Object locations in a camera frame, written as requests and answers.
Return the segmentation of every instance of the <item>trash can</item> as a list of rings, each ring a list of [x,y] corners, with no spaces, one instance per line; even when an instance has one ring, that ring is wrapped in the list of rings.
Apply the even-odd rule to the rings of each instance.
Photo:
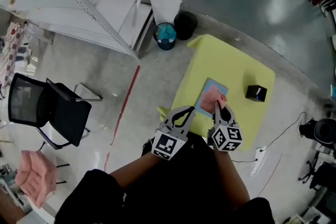
[[[189,12],[180,12],[174,19],[177,38],[187,40],[191,38],[196,29],[198,20],[196,16]]]
[[[176,41],[176,30],[173,24],[158,24],[153,33],[158,46],[163,50],[170,50],[174,47]]]

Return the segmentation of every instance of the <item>gray floor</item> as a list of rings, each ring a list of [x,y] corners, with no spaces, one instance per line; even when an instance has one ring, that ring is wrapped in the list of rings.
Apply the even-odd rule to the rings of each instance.
[[[331,16],[325,18],[308,0],[183,0],[181,7],[248,34],[299,68],[322,97],[330,94],[335,29]]]
[[[200,17],[200,22],[200,28],[192,38],[203,33],[217,36],[276,73],[267,115],[253,146],[245,152],[231,153],[232,159],[254,159],[255,149],[268,145],[302,111],[307,112],[307,118],[321,118],[321,106],[310,96],[304,75],[297,73],[294,66],[242,32],[218,22],[210,22],[206,16]],[[169,108],[172,105],[195,49],[187,48],[187,41],[178,41],[170,51],[161,50],[153,38],[146,42],[147,50],[141,58],[141,68],[119,124],[118,118],[137,69],[133,58],[58,34],[52,45],[30,42],[34,57],[31,65],[36,66],[34,78],[45,80],[49,77],[69,88],[82,82],[103,97],[101,103],[92,104],[87,124],[91,134],[81,141],[79,147],[70,145],[59,151],[44,147],[45,154],[50,159],[56,159],[56,164],[71,164],[58,171],[58,179],[68,183],[58,186],[55,195],[47,201],[54,213],[87,170],[97,168],[110,173],[138,158],[142,145],[153,137],[160,124],[156,107]],[[6,101],[0,102],[2,121],[8,121]],[[54,142],[65,142],[49,126],[45,126],[45,132]],[[14,167],[19,166],[20,150],[35,151],[43,141],[35,128],[21,124],[10,124],[8,128],[1,129],[0,136],[14,141],[14,144],[0,144],[4,156]],[[305,160],[311,145],[312,140],[300,138],[295,125],[267,149],[265,162],[257,175],[249,174],[253,163],[235,163],[251,198],[267,198],[274,217],[280,223],[302,211],[314,196],[314,190],[309,189],[308,184],[297,181],[307,169]]]

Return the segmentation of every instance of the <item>black box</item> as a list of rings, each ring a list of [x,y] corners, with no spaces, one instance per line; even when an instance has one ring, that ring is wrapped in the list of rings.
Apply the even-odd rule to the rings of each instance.
[[[256,102],[264,102],[267,89],[260,85],[250,85],[247,87],[245,98]]]

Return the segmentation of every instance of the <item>pink towel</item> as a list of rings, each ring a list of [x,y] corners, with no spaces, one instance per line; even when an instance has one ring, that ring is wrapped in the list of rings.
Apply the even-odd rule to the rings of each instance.
[[[56,178],[56,166],[41,151],[21,151],[15,182],[38,208],[56,190]]]
[[[216,86],[212,85],[210,86],[209,91],[202,92],[201,104],[199,106],[206,112],[214,114],[216,101],[220,103],[220,107],[223,109],[226,105],[227,98]]]

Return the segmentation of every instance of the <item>black office chair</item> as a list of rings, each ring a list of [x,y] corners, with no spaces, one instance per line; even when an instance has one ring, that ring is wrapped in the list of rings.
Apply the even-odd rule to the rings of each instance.
[[[82,99],[75,94],[78,85],[97,96],[96,99]],[[102,101],[102,97],[93,93],[83,84],[69,90],[62,83],[53,83],[50,79],[41,82],[16,73],[10,85],[8,97],[8,117],[11,122],[36,127],[45,141],[55,150],[67,145],[79,146],[80,140],[89,135],[85,125],[91,110],[87,101]],[[41,130],[47,122],[59,132],[68,143],[55,144]]]
[[[309,188],[315,190],[316,186],[327,187],[329,191],[336,192],[336,168],[330,163],[323,163],[314,173]]]

